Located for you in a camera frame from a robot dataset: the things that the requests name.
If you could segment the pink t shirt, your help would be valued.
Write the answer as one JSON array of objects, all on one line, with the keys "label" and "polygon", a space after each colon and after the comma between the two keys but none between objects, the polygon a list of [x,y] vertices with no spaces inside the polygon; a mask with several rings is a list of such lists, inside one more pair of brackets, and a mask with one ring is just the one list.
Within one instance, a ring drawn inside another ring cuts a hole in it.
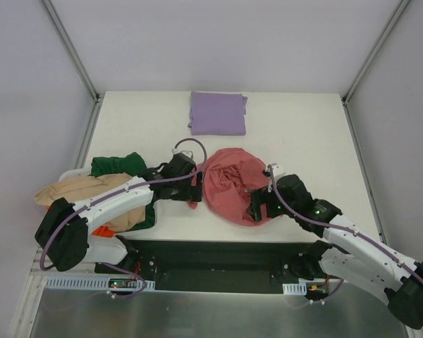
[{"label": "pink t shirt", "polygon": [[211,212],[236,225],[255,227],[267,223],[264,206],[260,221],[247,213],[250,192],[269,183],[263,174],[265,167],[262,160],[242,148],[218,150],[204,165],[203,201]]}]

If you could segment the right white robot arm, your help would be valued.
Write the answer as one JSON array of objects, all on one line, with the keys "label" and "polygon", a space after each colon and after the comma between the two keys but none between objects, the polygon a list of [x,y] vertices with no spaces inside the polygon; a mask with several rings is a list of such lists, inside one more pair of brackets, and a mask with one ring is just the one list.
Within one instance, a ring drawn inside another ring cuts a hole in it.
[{"label": "right white robot arm", "polygon": [[338,207],[315,199],[297,175],[268,165],[268,184],[250,194],[247,213],[255,221],[287,215],[318,236],[288,267],[303,280],[326,274],[370,293],[407,327],[423,328],[423,261],[392,249],[365,234]]}]

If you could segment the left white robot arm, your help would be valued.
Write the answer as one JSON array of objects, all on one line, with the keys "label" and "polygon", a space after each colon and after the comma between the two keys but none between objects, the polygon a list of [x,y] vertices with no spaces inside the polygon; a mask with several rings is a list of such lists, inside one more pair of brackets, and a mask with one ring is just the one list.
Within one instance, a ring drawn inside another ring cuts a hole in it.
[{"label": "left white robot arm", "polygon": [[106,270],[134,273],[138,254],[120,235],[100,237],[94,231],[110,220],[158,200],[202,200],[203,172],[183,153],[170,162],[146,169],[110,192],[68,202],[55,200],[35,233],[42,248],[41,270],[64,272],[80,263],[100,263]]}]

